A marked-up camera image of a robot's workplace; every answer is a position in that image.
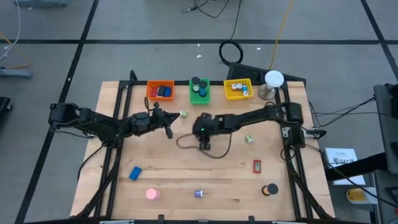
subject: pink cup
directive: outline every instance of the pink cup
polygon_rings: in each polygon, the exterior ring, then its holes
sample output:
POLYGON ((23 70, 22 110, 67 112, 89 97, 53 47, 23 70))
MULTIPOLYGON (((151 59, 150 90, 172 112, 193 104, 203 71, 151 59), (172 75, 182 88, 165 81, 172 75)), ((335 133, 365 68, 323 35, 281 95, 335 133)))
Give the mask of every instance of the pink cup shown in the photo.
POLYGON ((160 192, 155 189, 148 189, 146 195, 149 200, 157 200, 160 198, 160 192))

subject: wooden table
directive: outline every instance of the wooden table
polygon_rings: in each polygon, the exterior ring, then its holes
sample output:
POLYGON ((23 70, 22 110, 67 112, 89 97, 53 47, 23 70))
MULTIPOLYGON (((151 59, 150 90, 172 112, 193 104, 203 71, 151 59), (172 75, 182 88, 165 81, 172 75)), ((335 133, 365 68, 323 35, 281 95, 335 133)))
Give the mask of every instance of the wooden table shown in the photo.
MULTIPOLYGON (((179 118, 172 124, 173 139, 167 139, 164 129, 159 129, 124 140, 112 218, 155 220, 163 214, 167 220, 247 220, 250 215, 254 215, 256 220, 295 220, 286 163, 280 158, 283 145, 279 124, 263 122, 241 128, 233 133, 231 150, 222 159, 211 159, 196 149, 180 149, 175 143, 179 136, 192 132, 192 124, 202 112, 240 114, 263 107, 265 101, 257 94, 249 100, 228 101, 224 87, 212 85, 211 103, 195 106, 189 103, 188 88, 177 85, 173 101, 159 102, 160 107, 168 112, 188 112, 188 118, 179 118), (247 134, 253 136, 253 145, 244 142, 247 134), (261 174, 252 171, 254 159, 262 161, 261 174), (142 168, 137 181, 128 177, 134 166, 142 168), (269 183, 278 185, 277 195, 266 197, 261 193, 261 188, 269 183), (149 188, 161 192, 160 200, 146 199, 145 192, 149 188), (203 190, 206 195, 195 198, 194 190, 203 190)), ((112 116, 117 89, 118 82, 103 83, 97 112, 112 116)), ((289 82, 289 94, 291 101, 302 105, 304 126, 311 127, 312 117, 303 83, 289 82)), ((133 86, 130 114, 146 110, 145 95, 145 85, 133 86)), ((119 118, 124 102, 121 104, 119 118)), ((210 153, 223 154, 228 140, 228 135, 212 137, 210 153)), ((306 141, 318 147, 316 140, 306 141)), ((180 143, 184 146, 198 145, 193 137, 180 143)), ((89 140, 85 157, 99 146, 97 139, 89 140)), ((309 190, 326 212, 334 216, 319 152, 309 147, 301 152, 309 190)), ((98 188, 104 155, 105 150, 102 150, 83 168, 71 215, 80 212, 98 188)), ((301 214, 305 217, 303 197, 297 189, 301 214)), ((107 201, 106 192, 101 214, 105 214, 107 201)))

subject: small can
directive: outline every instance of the small can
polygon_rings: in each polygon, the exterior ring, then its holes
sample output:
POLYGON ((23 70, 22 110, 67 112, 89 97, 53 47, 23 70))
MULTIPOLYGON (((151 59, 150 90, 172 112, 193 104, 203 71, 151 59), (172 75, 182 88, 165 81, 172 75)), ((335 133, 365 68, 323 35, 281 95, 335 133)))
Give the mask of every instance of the small can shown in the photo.
POLYGON ((196 190, 193 194, 195 197, 203 197, 204 196, 204 193, 202 190, 196 190))
POLYGON ((236 83, 234 83, 234 84, 231 85, 231 88, 232 88, 233 91, 236 91, 238 89, 238 86, 237 86, 236 83))
POLYGON ((253 137, 252 137, 250 134, 247 134, 247 135, 244 137, 244 141, 245 141, 246 143, 248 143, 248 144, 253 144, 254 139, 253 139, 253 137))
POLYGON ((180 111, 180 116, 181 116, 181 118, 187 118, 188 113, 186 111, 180 111))

